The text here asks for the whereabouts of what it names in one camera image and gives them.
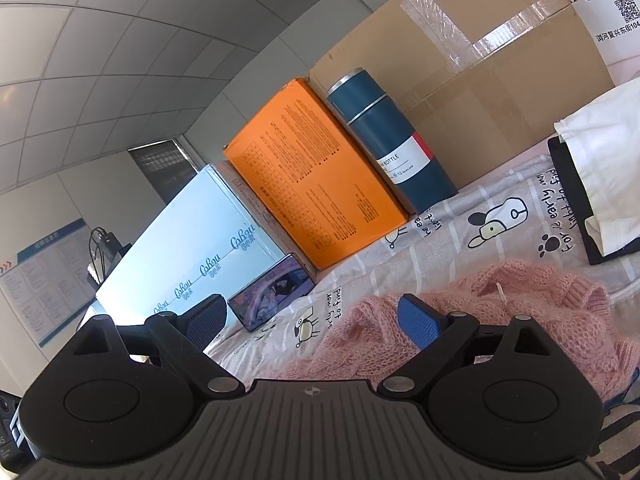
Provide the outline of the pink knitted sweater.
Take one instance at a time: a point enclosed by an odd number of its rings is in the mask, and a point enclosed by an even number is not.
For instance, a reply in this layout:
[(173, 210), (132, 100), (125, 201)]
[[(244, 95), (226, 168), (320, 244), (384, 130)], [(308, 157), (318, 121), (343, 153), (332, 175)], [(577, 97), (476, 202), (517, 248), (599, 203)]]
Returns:
[[(616, 330), (604, 286), (555, 266), (506, 260), (420, 298), (441, 314), (466, 312), (484, 325), (506, 326), (515, 315), (531, 316), (602, 401), (626, 390), (639, 366), (638, 341)], [(269, 377), (367, 379), (377, 385), (419, 351), (399, 327), (399, 299), (397, 292), (363, 298), (329, 330), (312, 356), (273, 368)]]

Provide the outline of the light blue tissue carton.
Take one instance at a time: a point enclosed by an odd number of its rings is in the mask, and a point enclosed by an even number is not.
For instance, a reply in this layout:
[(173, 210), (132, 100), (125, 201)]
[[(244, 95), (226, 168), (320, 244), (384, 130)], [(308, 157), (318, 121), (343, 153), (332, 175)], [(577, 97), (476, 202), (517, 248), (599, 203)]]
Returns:
[(162, 210), (96, 292), (118, 325), (231, 298), (284, 257), (212, 166)]

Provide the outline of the black power adapter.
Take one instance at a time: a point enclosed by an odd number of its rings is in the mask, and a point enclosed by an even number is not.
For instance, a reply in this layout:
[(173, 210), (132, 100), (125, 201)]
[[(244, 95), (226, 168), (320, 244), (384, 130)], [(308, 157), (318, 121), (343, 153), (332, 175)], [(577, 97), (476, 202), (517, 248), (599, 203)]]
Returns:
[(131, 244), (123, 245), (113, 232), (107, 232), (99, 226), (94, 228), (88, 243), (89, 274), (98, 284), (102, 284), (130, 248)]

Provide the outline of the black smartphone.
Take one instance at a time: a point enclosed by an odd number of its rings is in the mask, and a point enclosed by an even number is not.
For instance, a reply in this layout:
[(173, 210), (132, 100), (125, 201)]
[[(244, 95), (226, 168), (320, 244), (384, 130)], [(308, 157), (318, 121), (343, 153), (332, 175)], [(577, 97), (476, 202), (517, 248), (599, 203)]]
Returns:
[(227, 304), (241, 325), (254, 332), (313, 288), (314, 280), (299, 258), (288, 254), (231, 297)]

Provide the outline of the cartoon dog print bedsheet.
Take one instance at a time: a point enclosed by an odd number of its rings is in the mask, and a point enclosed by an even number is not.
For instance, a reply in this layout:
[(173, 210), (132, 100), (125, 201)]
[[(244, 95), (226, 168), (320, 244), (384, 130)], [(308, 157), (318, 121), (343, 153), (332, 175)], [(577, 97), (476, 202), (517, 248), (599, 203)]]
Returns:
[[(639, 343), (639, 258), (590, 266), (552, 159), (538, 156), (425, 211), (357, 252), (254, 332), (226, 328), (208, 355), (239, 380), (312, 356), (357, 302), (392, 292), (434, 292), (506, 260), (555, 266), (604, 286), (616, 330)], [(607, 479), (639, 474), (639, 367), (630, 386), (603, 401), (605, 419), (590, 460)]]

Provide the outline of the dark blue vacuum bottle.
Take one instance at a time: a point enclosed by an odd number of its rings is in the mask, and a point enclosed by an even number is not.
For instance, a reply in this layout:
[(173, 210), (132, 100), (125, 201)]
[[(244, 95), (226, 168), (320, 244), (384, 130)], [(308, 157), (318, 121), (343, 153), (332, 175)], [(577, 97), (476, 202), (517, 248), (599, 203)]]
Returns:
[(339, 79), (328, 101), (412, 214), (457, 194), (422, 136), (366, 70)]

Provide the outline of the orange printed box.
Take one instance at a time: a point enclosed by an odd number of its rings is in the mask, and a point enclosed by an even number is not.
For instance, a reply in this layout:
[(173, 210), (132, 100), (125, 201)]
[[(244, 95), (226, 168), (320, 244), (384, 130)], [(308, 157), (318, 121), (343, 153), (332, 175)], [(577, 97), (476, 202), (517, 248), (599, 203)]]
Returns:
[(408, 220), (367, 156), (302, 78), (278, 91), (224, 156), (318, 270)]

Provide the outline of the black folded garment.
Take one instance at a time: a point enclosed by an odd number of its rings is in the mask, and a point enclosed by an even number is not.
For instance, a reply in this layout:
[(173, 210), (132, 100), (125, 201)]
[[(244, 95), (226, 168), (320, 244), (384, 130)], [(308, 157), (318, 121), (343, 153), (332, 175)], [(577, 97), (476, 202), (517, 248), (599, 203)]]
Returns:
[(548, 150), (556, 173), (560, 178), (567, 203), (572, 208), (575, 223), (582, 236), (590, 266), (636, 254), (640, 249), (640, 240), (638, 238), (635, 238), (617, 252), (612, 252), (611, 255), (604, 256), (600, 253), (596, 242), (586, 230), (586, 220), (592, 216), (592, 208), (582, 180), (580, 180), (574, 166), (573, 159), (570, 157), (568, 147), (557, 136), (552, 136), (548, 140)]

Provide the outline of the white folded garment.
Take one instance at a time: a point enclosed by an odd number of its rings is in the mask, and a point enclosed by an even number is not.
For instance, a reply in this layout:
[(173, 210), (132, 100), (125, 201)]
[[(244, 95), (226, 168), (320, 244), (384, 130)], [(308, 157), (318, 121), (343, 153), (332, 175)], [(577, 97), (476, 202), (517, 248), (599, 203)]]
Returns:
[(639, 81), (621, 84), (554, 124), (591, 212), (587, 234), (602, 256), (639, 237)]

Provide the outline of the brown cardboard box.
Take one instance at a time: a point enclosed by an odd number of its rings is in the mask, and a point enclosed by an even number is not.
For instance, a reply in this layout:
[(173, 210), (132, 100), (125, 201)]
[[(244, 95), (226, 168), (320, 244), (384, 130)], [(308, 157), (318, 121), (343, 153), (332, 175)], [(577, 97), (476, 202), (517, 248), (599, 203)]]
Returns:
[(457, 186), (552, 135), (612, 88), (568, 0), (390, 0), (314, 64), (327, 94), (362, 68)]

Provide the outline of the white paper shopping bag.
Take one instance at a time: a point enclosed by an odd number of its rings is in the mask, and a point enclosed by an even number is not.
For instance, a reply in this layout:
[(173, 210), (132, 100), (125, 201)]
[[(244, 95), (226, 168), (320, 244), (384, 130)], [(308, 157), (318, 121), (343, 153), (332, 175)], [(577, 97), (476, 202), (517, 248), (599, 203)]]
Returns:
[(639, 0), (570, 0), (616, 86), (639, 77)]

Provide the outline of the wall notice board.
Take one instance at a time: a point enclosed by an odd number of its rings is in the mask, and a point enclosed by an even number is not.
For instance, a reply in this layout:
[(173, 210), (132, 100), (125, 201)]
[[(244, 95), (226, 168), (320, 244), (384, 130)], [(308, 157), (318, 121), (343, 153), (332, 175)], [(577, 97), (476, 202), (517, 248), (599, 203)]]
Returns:
[(85, 220), (77, 219), (1, 265), (2, 296), (40, 348), (93, 303), (89, 235)]

